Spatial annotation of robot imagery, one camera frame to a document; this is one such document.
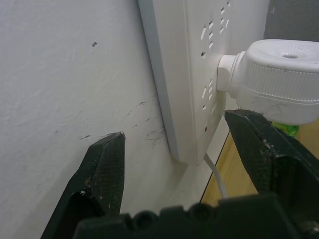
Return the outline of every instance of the white cable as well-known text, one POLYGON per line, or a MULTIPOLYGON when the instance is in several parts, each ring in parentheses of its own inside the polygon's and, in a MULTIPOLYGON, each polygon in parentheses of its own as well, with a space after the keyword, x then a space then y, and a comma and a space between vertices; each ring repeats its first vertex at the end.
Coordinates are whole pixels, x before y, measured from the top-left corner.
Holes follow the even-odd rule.
POLYGON ((213 163, 213 161, 211 161, 210 157, 207 154, 205 154, 204 160, 208 164, 208 166, 210 167, 211 171, 213 171, 213 174, 216 177, 218 189, 221 193, 222 198, 228 198, 226 187, 225 187, 225 185, 223 185, 223 181, 221 179, 221 176, 220 176, 215 164, 213 163))

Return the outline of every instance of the white wall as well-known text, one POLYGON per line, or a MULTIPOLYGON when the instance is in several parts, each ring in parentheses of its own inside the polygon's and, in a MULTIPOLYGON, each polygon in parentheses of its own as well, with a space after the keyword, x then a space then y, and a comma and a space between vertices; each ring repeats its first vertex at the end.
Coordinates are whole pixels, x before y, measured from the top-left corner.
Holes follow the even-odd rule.
POLYGON ((89 145, 120 130, 123 212, 200 200, 210 170, 170 158, 136 0, 2 0, 0 36, 0 238, 39 238, 89 145))
POLYGON ((233 0, 230 51, 235 55, 264 39, 269 0, 233 0))

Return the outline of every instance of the wooden surface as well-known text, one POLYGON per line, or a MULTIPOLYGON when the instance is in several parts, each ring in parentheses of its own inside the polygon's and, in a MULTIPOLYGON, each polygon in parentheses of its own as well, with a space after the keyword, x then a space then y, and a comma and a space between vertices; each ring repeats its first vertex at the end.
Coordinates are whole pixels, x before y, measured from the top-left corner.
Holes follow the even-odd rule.
MULTIPOLYGON (((300 127, 298 140, 316 157, 319 158, 319 120, 300 127)), ((234 140, 229 134, 216 165, 229 197, 257 194, 237 151, 234 140)), ((212 175, 204 193, 202 203, 216 206, 221 199, 217 181, 212 175)))

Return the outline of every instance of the green object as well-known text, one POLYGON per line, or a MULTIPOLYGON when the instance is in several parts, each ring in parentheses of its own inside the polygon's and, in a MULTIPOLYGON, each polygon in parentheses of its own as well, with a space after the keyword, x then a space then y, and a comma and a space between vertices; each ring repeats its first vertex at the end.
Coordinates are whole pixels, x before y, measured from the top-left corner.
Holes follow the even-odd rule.
POLYGON ((287 135, 297 138, 297 133, 299 130, 298 125, 288 125, 283 123, 272 122, 272 126, 285 132, 287 135))

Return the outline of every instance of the white power strip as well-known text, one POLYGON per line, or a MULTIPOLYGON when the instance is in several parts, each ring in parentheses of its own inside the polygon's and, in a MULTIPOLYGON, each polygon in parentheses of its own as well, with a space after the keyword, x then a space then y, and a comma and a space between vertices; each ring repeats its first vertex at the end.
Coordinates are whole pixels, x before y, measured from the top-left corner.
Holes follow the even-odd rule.
POLYGON ((171 153, 199 164, 222 118, 217 67, 229 48, 231 0, 139 0, 171 153))

